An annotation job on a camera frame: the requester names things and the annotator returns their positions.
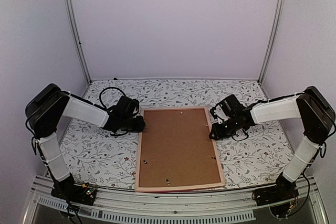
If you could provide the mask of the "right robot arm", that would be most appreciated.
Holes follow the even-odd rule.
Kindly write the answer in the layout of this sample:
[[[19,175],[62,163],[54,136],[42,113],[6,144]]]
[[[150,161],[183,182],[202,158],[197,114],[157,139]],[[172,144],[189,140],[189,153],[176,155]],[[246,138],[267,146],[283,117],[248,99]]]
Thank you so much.
[[[212,107],[211,115],[215,122],[209,138],[216,141],[234,138],[239,131],[248,138],[248,129],[271,121],[300,121],[302,139],[289,164],[279,174],[274,186],[253,192],[258,205],[297,197],[297,179],[305,175],[320,148],[335,134],[335,111],[315,86],[290,95],[258,100],[248,106],[230,95]]]

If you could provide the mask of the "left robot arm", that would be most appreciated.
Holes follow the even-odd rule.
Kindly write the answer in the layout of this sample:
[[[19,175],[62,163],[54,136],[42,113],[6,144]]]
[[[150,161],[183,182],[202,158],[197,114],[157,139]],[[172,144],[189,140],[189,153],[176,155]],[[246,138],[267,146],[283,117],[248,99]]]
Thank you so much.
[[[58,128],[62,120],[79,120],[114,136],[139,133],[145,129],[145,120],[140,115],[140,103],[124,92],[117,103],[105,105],[100,98],[98,103],[62,90],[54,83],[42,89],[25,108],[26,128],[32,134],[31,145],[46,165],[54,182],[54,194],[73,200],[79,197],[92,197],[89,183],[76,185],[60,149]]]

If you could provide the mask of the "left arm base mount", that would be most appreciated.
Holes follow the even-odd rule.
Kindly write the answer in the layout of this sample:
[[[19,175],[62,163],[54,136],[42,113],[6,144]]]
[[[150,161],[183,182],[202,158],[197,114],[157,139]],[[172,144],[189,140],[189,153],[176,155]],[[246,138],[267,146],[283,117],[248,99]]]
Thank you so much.
[[[88,206],[93,206],[96,194],[96,188],[88,183],[82,185],[76,185],[74,183],[56,183],[51,191],[51,195],[53,197],[69,201],[71,203],[74,202]]]

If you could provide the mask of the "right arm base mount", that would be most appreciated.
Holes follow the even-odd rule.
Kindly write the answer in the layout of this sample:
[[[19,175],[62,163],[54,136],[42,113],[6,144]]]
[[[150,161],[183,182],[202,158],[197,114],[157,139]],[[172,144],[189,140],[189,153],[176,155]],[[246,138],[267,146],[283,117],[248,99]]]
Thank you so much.
[[[298,196],[296,187],[283,191],[277,186],[271,186],[254,190],[251,198],[257,206],[271,205],[269,207],[271,214],[281,219],[291,214],[297,204]]]

